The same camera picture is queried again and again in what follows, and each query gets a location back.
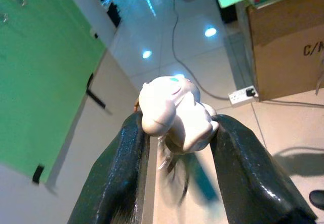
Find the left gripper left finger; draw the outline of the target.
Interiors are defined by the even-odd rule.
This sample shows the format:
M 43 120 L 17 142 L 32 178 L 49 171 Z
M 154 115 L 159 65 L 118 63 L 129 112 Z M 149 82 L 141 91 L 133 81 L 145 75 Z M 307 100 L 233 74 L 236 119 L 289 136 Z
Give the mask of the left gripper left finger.
M 93 164 L 68 223 L 141 223 L 150 152 L 140 111 Z

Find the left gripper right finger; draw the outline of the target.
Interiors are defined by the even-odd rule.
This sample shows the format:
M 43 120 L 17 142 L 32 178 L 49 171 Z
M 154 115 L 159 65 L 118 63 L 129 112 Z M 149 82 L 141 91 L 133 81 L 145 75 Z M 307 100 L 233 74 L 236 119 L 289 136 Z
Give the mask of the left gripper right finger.
M 228 115 L 210 147 L 229 223 L 315 223 L 317 216 L 254 132 Z

